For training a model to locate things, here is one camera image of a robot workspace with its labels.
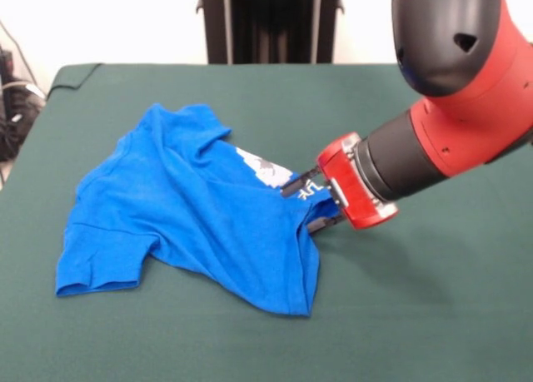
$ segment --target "green cloth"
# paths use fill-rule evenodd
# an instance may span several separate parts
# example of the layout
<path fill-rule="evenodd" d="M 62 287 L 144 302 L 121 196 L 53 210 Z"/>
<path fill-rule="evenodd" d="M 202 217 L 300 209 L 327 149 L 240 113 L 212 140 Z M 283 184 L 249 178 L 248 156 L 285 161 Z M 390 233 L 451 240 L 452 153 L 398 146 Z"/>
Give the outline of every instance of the green cloth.
<path fill-rule="evenodd" d="M 54 295 L 77 183 L 151 104 L 208 103 L 233 143 L 303 171 L 417 99 L 396 66 L 81 65 L 54 86 L 0 193 L 0 380 L 533 378 L 530 148 L 400 201 L 383 226 L 316 236 L 309 320 L 150 259 L 135 290 Z"/>

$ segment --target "black stand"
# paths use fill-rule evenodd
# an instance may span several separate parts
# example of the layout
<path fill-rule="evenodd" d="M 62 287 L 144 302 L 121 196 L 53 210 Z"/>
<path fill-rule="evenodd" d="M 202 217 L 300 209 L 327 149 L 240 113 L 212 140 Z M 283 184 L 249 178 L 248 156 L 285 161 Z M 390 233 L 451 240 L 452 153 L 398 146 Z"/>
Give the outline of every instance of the black stand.
<path fill-rule="evenodd" d="M 201 0 L 209 63 L 331 63 L 340 0 Z"/>

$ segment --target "white wall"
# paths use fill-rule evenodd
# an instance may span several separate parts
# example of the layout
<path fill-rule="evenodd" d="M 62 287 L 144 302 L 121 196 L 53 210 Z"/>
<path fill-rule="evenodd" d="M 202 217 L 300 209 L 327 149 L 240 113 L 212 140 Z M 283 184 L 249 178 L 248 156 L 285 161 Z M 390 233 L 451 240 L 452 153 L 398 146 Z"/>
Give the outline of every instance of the white wall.
<path fill-rule="evenodd" d="M 390 0 L 343 0 L 334 62 L 394 62 Z M 11 0 L 0 19 L 19 41 L 47 90 L 65 64 L 79 62 L 206 63 L 197 0 Z M 531 0 L 508 0 L 511 16 L 533 40 Z M 0 43 L 13 49 L 0 32 Z M 18 75 L 27 77 L 17 62 Z"/>

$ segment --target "wrinkled fabric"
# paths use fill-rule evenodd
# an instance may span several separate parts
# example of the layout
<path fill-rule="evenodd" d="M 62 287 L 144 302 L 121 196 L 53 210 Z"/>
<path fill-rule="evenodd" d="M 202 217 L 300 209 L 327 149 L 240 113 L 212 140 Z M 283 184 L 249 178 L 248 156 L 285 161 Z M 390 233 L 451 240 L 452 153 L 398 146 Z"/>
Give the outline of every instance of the wrinkled fabric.
<path fill-rule="evenodd" d="M 262 310 L 309 315 L 319 253 L 306 224 L 338 208 L 315 184 L 281 197 L 295 173 L 230 134 L 206 105 L 148 109 L 76 189 L 56 294 L 137 287 L 151 255 Z"/>

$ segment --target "white graphic print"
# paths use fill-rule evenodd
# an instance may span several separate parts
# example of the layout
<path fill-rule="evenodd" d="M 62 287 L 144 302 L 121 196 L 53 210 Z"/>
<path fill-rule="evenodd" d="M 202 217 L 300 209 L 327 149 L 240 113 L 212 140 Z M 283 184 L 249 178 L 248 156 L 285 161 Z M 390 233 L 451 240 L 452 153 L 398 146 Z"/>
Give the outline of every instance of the white graphic print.
<path fill-rule="evenodd" d="M 292 173 L 285 167 L 261 159 L 259 156 L 252 155 L 240 148 L 237 148 L 237 153 L 241 155 L 244 162 L 256 172 L 257 178 L 259 178 L 265 185 L 271 186 L 272 188 L 278 188 L 285 185 L 291 179 Z"/>
<path fill-rule="evenodd" d="M 298 198 L 307 199 L 309 196 L 313 196 L 318 191 L 324 189 L 324 186 L 317 185 L 314 181 L 308 181 L 305 188 L 300 189 Z"/>
<path fill-rule="evenodd" d="M 244 159 L 244 162 L 256 172 L 257 178 L 267 186 L 279 188 L 291 179 L 292 172 L 285 167 L 279 166 L 271 161 L 266 161 L 259 156 L 243 151 L 241 148 L 237 148 L 237 153 L 242 159 Z M 324 189 L 324 186 L 319 186 L 315 182 L 309 181 L 305 188 L 300 189 L 298 198 L 306 200 L 307 197 L 314 195 L 322 189 Z"/>

